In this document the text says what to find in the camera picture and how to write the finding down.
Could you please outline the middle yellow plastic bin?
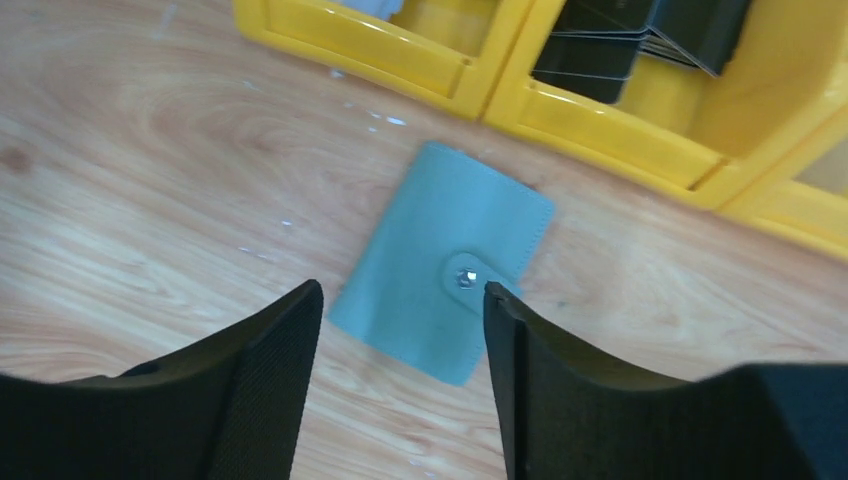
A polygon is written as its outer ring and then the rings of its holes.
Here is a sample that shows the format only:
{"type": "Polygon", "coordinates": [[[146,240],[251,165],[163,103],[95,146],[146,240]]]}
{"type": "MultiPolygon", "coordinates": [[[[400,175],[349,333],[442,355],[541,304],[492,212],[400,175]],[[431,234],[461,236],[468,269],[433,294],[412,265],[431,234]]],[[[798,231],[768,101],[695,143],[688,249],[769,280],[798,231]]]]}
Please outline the middle yellow plastic bin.
{"type": "Polygon", "coordinates": [[[530,9],[487,124],[705,209],[846,137],[843,1],[755,1],[721,76],[640,58],[613,105],[532,77],[562,9],[530,9]]]}

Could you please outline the left yellow plastic bin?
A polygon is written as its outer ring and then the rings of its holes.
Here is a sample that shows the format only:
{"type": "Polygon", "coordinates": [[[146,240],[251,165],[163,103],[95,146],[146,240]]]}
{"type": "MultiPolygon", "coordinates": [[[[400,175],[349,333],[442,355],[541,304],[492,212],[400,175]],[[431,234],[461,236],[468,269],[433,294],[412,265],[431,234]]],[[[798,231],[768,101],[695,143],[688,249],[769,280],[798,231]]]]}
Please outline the left yellow plastic bin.
{"type": "Polygon", "coordinates": [[[388,21],[340,1],[235,1],[239,32],[462,118],[480,118],[529,1],[404,1],[388,21]]]}

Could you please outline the right yellow plastic bin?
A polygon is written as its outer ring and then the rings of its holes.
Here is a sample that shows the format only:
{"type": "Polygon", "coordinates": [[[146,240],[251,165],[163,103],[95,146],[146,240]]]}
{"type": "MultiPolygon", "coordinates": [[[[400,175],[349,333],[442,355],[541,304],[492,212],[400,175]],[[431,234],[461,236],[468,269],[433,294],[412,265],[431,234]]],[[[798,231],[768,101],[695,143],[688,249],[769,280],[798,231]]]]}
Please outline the right yellow plastic bin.
{"type": "Polygon", "coordinates": [[[718,213],[847,260],[847,109],[841,108],[718,213]]]}

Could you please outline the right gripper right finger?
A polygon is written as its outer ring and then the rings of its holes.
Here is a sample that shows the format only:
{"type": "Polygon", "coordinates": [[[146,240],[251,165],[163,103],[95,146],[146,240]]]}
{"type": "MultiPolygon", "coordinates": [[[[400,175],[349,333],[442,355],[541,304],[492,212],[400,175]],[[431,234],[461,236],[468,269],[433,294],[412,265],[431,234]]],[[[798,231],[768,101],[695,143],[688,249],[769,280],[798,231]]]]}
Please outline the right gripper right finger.
{"type": "Polygon", "coordinates": [[[511,479],[843,479],[847,368],[749,363],[687,382],[628,363],[504,286],[484,330],[511,479]]]}

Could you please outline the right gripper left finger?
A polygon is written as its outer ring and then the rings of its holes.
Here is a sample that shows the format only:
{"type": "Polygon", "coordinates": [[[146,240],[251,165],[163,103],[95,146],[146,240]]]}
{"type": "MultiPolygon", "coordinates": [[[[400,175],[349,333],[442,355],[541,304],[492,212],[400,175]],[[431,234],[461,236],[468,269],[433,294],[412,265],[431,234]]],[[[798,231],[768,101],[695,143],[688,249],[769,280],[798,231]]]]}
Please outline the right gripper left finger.
{"type": "Polygon", "coordinates": [[[114,377],[1,379],[5,479],[286,479],[322,322],[308,280],[114,377]]]}

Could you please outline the black cards in middle bin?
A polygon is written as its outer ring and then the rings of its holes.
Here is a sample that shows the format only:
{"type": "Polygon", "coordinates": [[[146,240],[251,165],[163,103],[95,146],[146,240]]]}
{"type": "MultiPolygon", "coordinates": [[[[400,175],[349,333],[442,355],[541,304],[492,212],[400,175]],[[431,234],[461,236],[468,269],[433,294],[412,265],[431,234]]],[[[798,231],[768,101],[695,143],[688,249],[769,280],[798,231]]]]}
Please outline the black cards in middle bin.
{"type": "Polygon", "coordinates": [[[605,104],[619,101],[640,56],[717,77],[734,55],[750,5],[744,0],[567,1],[531,75],[605,104]]]}

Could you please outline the green leather card holder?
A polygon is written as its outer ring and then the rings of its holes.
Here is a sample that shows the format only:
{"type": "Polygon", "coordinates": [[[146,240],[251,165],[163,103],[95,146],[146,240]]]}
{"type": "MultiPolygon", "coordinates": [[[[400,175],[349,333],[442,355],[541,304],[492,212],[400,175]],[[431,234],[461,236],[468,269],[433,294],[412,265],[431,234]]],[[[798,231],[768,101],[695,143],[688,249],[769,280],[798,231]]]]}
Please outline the green leather card holder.
{"type": "Polygon", "coordinates": [[[496,282],[517,290],[554,213],[544,195],[429,141],[329,320],[374,349],[461,386],[485,348],[485,286],[496,282]]]}

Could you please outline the yellow plastic bin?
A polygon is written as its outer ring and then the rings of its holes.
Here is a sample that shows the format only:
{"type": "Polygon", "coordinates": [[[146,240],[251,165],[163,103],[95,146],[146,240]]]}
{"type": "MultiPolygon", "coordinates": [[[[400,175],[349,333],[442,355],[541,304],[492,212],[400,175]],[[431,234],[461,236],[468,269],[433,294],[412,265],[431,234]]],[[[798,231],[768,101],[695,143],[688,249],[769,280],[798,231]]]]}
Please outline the yellow plastic bin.
{"type": "Polygon", "coordinates": [[[462,118],[480,118],[529,1],[404,1],[388,21],[340,1],[235,1],[239,32],[462,118]]]}
{"type": "Polygon", "coordinates": [[[705,209],[846,137],[843,1],[755,1],[721,76],[640,58],[613,105],[532,77],[562,9],[530,9],[487,124],[705,209]]]}
{"type": "Polygon", "coordinates": [[[718,213],[847,260],[847,109],[841,108],[718,213]]]}

